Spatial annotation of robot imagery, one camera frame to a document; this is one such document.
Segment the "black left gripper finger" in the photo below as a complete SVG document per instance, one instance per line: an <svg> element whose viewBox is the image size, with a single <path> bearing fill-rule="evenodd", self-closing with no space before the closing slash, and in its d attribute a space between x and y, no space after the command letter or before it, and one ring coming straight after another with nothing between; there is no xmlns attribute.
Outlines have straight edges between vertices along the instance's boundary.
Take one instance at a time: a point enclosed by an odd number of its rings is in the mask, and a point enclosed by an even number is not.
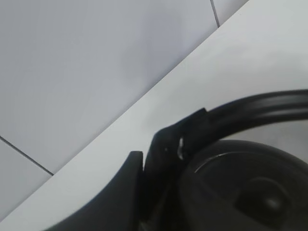
<svg viewBox="0 0 308 231"><path fill-rule="evenodd" d="M50 231L137 231L143 153L130 152L112 180L81 209Z"/></svg>

